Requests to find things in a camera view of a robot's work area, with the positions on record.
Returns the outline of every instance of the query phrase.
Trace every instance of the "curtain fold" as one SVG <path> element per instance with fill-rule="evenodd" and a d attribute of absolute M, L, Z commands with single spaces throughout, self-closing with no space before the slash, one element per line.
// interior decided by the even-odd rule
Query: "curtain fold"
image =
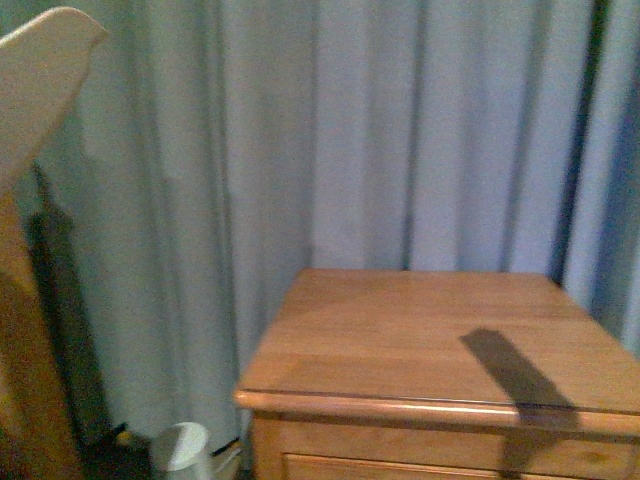
<path fill-rule="evenodd" d="M 39 162 L 115 423 L 236 436 L 308 266 L 542 273 L 640 354 L 637 1 L 74 6 L 111 38 Z"/>

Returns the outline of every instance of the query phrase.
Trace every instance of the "wooden edge trim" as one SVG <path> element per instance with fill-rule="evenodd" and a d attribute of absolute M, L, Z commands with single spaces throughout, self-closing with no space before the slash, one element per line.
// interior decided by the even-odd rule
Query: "wooden edge trim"
<path fill-rule="evenodd" d="M 241 389 L 236 390 L 235 401 L 240 408 L 260 412 L 485 427 L 544 428 L 562 432 L 640 437 L 640 417 L 624 413 L 584 411 L 569 413 L 566 410 L 544 407 L 521 412 L 508 405 L 350 398 Z"/>

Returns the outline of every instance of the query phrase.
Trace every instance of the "floor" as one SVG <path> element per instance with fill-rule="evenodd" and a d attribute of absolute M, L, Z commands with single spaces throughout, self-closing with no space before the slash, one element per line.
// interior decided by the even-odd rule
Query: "floor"
<path fill-rule="evenodd" d="M 148 448 L 128 448 L 118 446 L 112 440 L 105 440 L 83 454 L 87 480 L 151 480 L 152 469 Z M 242 471 L 237 480 L 253 480 L 248 471 Z"/>

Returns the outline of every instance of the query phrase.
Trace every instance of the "wooden surface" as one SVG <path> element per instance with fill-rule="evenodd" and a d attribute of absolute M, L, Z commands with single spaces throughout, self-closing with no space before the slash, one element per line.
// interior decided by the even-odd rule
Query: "wooden surface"
<path fill-rule="evenodd" d="M 475 480 L 502 478 L 496 472 L 427 467 L 389 462 L 368 462 L 337 458 L 286 455 L 288 480 Z M 544 480 L 556 477 L 521 475 L 523 480 Z"/>
<path fill-rule="evenodd" d="M 245 408 L 640 435 L 640 365 L 540 275 L 305 270 Z"/>
<path fill-rule="evenodd" d="M 0 473 L 81 479 L 30 259 L 10 194 L 0 200 L 0 372 Z"/>
<path fill-rule="evenodd" d="M 59 7 L 0 39 L 0 194 L 25 172 L 62 122 L 106 30 L 79 10 Z"/>
<path fill-rule="evenodd" d="M 256 414 L 256 425 L 263 419 Z M 581 438 L 544 430 L 488 429 L 433 424 L 337 419 L 271 422 L 268 436 L 255 432 L 272 451 L 327 458 L 354 458 L 416 465 L 446 465 L 487 471 L 511 470 L 539 475 L 623 479 L 635 458 L 635 446 L 618 438 Z M 517 445 L 510 446 L 513 439 Z M 262 475 L 259 478 L 282 478 Z"/>

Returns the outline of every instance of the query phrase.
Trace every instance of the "wooden nightstand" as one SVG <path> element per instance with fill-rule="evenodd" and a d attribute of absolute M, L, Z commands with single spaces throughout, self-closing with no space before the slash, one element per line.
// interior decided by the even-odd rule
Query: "wooden nightstand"
<path fill-rule="evenodd" d="M 305 270 L 236 401 L 262 480 L 640 478 L 640 364 L 540 275 Z"/>

